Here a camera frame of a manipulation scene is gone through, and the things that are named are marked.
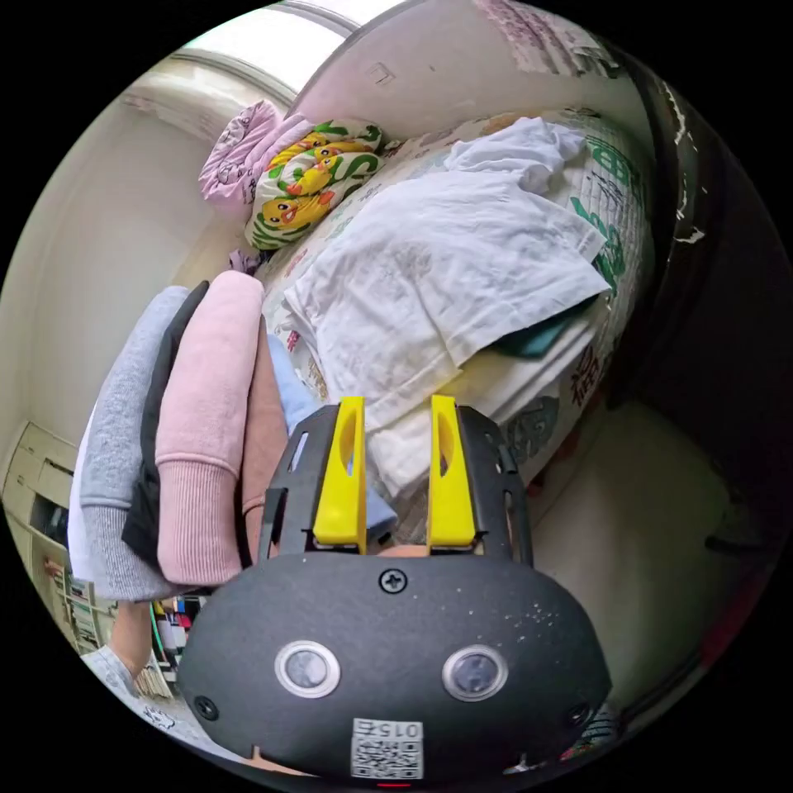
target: window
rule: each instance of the window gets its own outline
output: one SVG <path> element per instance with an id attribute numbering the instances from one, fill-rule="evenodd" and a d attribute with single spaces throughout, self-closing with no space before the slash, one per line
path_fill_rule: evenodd
<path id="1" fill-rule="evenodd" d="M 175 55 L 241 73 L 291 104 L 350 33 L 404 1 L 284 0 L 207 31 Z"/>
<path id="2" fill-rule="evenodd" d="M 309 0 L 308 4 L 333 11 L 343 17 L 365 25 L 370 19 L 379 17 L 389 8 L 401 5 L 405 0 Z"/>

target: white drawer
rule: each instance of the white drawer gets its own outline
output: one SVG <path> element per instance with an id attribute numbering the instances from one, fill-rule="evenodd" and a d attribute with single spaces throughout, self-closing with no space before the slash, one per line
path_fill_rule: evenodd
<path id="1" fill-rule="evenodd" d="M 30 523 L 35 495 L 27 485 L 20 484 L 16 477 L 9 477 L 2 491 L 2 504 L 7 512 L 11 512 L 22 523 Z"/>
<path id="2" fill-rule="evenodd" d="M 17 484 L 27 485 L 35 490 L 39 481 L 39 474 L 41 473 L 41 465 L 42 461 L 40 458 L 34 457 L 30 452 L 17 447 L 11 466 L 8 469 L 7 479 L 13 479 Z"/>
<path id="3" fill-rule="evenodd" d="M 74 464 L 77 462 L 77 449 L 74 446 L 55 438 L 35 424 L 29 424 L 26 427 L 22 433 L 19 448 L 40 460 L 48 458 L 69 471 L 74 470 Z"/>
<path id="4" fill-rule="evenodd" d="M 36 492 L 49 498 L 59 506 L 69 508 L 69 492 L 72 489 L 72 478 L 59 468 L 45 463 L 41 467 Z"/>
<path id="5" fill-rule="evenodd" d="M 8 518 L 8 526 L 11 529 L 11 536 L 14 538 L 14 544 L 17 546 L 22 564 L 25 565 L 28 576 L 31 575 L 31 547 L 32 537 L 31 533 L 13 516 L 6 513 Z"/>

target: qr code label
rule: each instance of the qr code label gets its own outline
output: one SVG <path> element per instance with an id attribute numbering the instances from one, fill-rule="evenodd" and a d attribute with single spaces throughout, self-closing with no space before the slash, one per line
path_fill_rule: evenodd
<path id="1" fill-rule="evenodd" d="M 420 721 L 353 719 L 352 776 L 421 779 L 424 730 Z"/>

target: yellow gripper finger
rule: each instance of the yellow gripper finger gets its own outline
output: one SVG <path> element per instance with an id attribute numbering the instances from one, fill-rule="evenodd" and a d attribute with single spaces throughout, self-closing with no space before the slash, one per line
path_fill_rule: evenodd
<path id="1" fill-rule="evenodd" d="M 319 545 L 357 545 L 366 553 L 366 446 L 363 398 L 341 401 L 314 521 Z"/>
<path id="2" fill-rule="evenodd" d="M 466 548 L 476 527 L 471 506 L 463 442 L 452 396 L 432 397 L 432 455 L 427 544 L 432 548 Z"/>

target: pink sweatshirt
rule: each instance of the pink sweatshirt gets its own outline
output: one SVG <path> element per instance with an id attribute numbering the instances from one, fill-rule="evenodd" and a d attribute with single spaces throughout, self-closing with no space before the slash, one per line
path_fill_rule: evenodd
<path id="1" fill-rule="evenodd" d="M 287 422 L 275 382 L 273 359 L 267 343 L 267 325 L 262 317 L 254 378 L 248 395 L 245 424 L 245 454 L 242 458 L 242 514 L 248 535 L 250 557 L 256 564 L 264 515 L 264 495 L 283 450 L 287 447 Z"/>
<path id="2" fill-rule="evenodd" d="M 157 558 L 171 582 L 218 586 L 241 570 L 234 494 L 264 288 L 226 271 L 193 314 L 163 395 Z"/>

